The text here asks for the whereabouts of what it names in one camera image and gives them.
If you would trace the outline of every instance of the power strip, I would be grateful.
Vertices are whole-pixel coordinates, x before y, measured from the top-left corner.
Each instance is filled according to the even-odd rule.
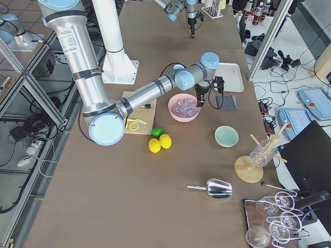
[[[34,155],[43,143],[43,141],[39,140],[39,138],[44,138],[44,137],[45,137],[44,134],[39,134],[39,136],[36,137],[34,141],[31,143],[31,145],[26,149],[26,153],[30,155]]]

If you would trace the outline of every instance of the light green bowl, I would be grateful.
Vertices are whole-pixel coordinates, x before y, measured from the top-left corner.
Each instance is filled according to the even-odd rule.
[[[239,135],[229,126],[220,126],[215,131],[215,140],[222,147],[231,147],[237,144]]]

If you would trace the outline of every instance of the label sticker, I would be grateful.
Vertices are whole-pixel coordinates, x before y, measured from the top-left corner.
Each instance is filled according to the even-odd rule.
[[[64,55],[79,51],[77,38],[72,29],[58,33],[57,37],[60,41]]]

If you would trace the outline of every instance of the metal ice scoop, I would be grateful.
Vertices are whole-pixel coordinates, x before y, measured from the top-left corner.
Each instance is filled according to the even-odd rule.
[[[187,188],[205,190],[207,194],[216,200],[232,198],[232,186],[228,182],[212,178],[209,179],[206,186],[188,184]]]

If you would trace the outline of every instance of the lemon slice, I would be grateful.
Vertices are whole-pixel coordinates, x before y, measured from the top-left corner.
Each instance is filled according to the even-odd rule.
[[[139,128],[139,124],[136,123],[136,122],[131,122],[130,125],[129,125],[129,129],[131,131],[136,131],[136,130],[138,130],[138,128]]]

